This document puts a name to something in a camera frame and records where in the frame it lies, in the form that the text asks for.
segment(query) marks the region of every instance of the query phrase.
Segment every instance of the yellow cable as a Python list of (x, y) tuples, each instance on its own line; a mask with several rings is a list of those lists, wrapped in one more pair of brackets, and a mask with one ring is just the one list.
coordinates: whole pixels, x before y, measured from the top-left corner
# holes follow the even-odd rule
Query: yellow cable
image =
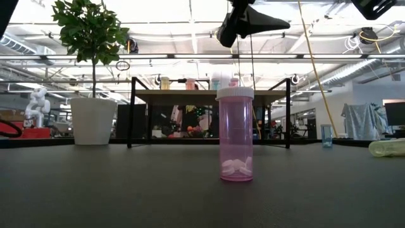
[(256, 130), (259, 132), (259, 139), (261, 139), (261, 132), (259, 130), (259, 124), (258, 124), (258, 120), (256, 119), (256, 114), (254, 113), (253, 105), (252, 105), (252, 113), (253, 113), (254, 121), (256, 122)]
[(322, 93), (323, 101), (325, 102), (325, 107), (326, 107), (327, 112), (328, 112), (330, 123), (332, 124), (333, 133), (335, 133), (335, 137), (337, 137), (337, 131), (336, 131), (336, 128), (335, 128), (335, 124), (333, 123), (332, 115), (330, 114), (330, 111), (329, 111), (327, 98), (325, 97), (325, 93), (323, 92), (323, 87), (322, 87), (321, 81), (319, 80), (318, 72), (316, 71), (314, 57), (313, 57), (312, 49), (311, 49), (311, 44), (309, 43), (308, 34), (306, 32), (306, 27), (305, 27), (304, 17), (302, 15), (301, 0), (298, 0), (298, 8), (299, 8), (299, 14), (301, 15), (302, 26), (304, 27), (304, 33), (305, 33), (306, 43), (308, 45), (309, 55), (311, 56), (312, 67), (314, 68), (314, 73), (315, 73), (315, 76), (316, 76), (316, 80), (318, 81), (318, 86), (319, 86), (320, 91)]
[(378, 46), (378, 43), (376, 42), (375, 45), (377, 46), (378, 53), (381, 54), (381, 50), (380, 50), (380, 47)]
[(393, 36), (395, 35), (396, 30), (397, 30), (397, 27), (394, 26), (394, 31), (392, 31), (392, 34), (391, 34), (390, 36), (386, 37), (386, 38), (383, 38), (383, 39), (369, 39), (369, 38), (365, 38), (365, 37), (363, 37), (363, 36), (361, 35), (361, 34), (364, 33), (363, 31), (361, 31), (361, 32), (359, 33), (359, 36), (360, 36), (361, 38), (365, 39), (366, 41), (378, 42), (378, 41), (384, 41), (384, 40), (390, 39), (391, 37), (393, 37)]
[[(376, 47), (377, 47), (378, 53), (380, 53), (380, 54), (381, 54), (381, 49), (380, 49), (380, 46), (378, 46), (378, 42), (376, 42), (376, 43), (375, 43), (375, 45), (376, 45)], [(391, 78), (393, 79), (393, 78), (394, 78), (394, 76), (393, 76), (393, 75), (392, 75), (392, 73), (391, 73), (391, 69), (388, 67), (388, 65), (387, 65), (387, 63), (386, 63), (386, 62), (384, 62), (384, 65), (385, 65), (385, 67), (387, 67), (388, 72), (390, 72)]]

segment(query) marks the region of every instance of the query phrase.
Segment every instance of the computer monitor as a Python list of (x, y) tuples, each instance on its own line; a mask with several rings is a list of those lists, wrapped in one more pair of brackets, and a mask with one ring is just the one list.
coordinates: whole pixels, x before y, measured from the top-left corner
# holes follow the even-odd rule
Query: computer monitor
[(405, 125), (405, 102), (385, 104), (389, 126)]

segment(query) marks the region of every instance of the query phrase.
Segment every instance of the potted plant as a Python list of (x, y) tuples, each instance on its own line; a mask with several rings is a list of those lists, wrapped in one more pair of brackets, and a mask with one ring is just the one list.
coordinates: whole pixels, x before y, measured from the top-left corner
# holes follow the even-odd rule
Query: potted plant
[(106, 5), (90, 0), (56, 1), (53, 20), (62, 27), (60, 40), (68, 48), (67, 54), (77, 52), (77, 61), (91, 60), (92, 98), (71, 100), (75, 144), (108, 144), (116, 103), (96, 98), (96, 65), (120, 59), (120, 44), (125, 45), (129, 28), (121, 28), (120, 21)]

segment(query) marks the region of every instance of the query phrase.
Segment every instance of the white pill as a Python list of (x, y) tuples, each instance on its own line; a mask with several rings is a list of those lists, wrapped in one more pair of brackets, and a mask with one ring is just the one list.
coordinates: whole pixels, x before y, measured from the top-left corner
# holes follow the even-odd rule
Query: white pill
[(229, 169), (232, 168), (232, 165), (234, 164), (234, 161), (232, 160), (226, 160), (222, 163), (222, 169)]
[(239, 159), (234, 160), (234, 169), (238, 171), (241, 167), (245, 167), (245, 163)]
[(229, 169), (222, 170), (222, 175), (229, 176), (229, 175), (234, 174), (234, 172), (235, 172), (235, 169), (233, 167), (230, 167)]
[(249, 170), (252, 170), (252, 157), (246, 158), (246, 168), (248, 168)]
[(248, 175), (248, 176), (252, 176), (252, 171), (248, 170), (248, 169), (245, 168), (245, 167), (241, 167), (241, 168), (239, 169), (239, 172), (241, 172), (241, 173), (243, 173), (243, 174), (245, 174), (245, 175)]

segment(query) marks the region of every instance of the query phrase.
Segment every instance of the shelf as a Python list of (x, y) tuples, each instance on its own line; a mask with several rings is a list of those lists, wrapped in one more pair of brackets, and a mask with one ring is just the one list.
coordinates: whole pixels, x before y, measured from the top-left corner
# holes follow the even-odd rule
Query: shelf
[[(136, 90), (135, 95), (152, 105), (218, 105), (216, 91)], [(285, 91), (255, 91), (253, 105), (269, 105), (284, 97)]]

